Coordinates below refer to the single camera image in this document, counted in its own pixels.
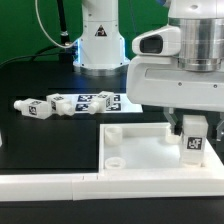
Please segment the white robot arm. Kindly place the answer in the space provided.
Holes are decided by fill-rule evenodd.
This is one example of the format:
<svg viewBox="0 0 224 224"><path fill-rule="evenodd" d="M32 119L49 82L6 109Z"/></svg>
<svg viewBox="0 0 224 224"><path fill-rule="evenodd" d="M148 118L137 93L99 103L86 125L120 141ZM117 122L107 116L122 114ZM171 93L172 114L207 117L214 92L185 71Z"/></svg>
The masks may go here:
<svg viewBox="0 0 224 224"><path fill-rule="evenodd" d="M129 100L164 109L215 111L224 135L224 0L157 0L169 9L168 24L132 42L125 57L118 28L118 0L82 0L83 33L73 65L89 75L127 70Z"/></svg>

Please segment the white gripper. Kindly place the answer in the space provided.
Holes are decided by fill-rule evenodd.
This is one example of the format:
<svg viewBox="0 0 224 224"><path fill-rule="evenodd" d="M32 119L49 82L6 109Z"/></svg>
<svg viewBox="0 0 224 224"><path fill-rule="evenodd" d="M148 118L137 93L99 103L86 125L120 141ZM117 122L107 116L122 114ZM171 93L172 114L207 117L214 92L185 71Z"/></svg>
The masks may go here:
<svg viewBox="0 0 224 224"><path fill-rule="evenodd" d="M171 133L182 122L174 108L224 112L224 72L189 72L173 57L136 56L129 64L126 92L132 103L165 107Z"/></svg>

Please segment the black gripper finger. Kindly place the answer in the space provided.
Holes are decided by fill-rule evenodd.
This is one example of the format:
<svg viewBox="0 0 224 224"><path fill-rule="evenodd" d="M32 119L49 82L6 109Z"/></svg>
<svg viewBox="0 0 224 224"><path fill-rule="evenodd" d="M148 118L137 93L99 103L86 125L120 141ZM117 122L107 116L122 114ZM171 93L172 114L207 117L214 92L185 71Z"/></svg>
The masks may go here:
<svg viewBox="0 0 224 224"><path fill-rule="evenodd" d="M220 121L216 128L216 140L221 141L224 137L224 112L220 113Z"/></svg>

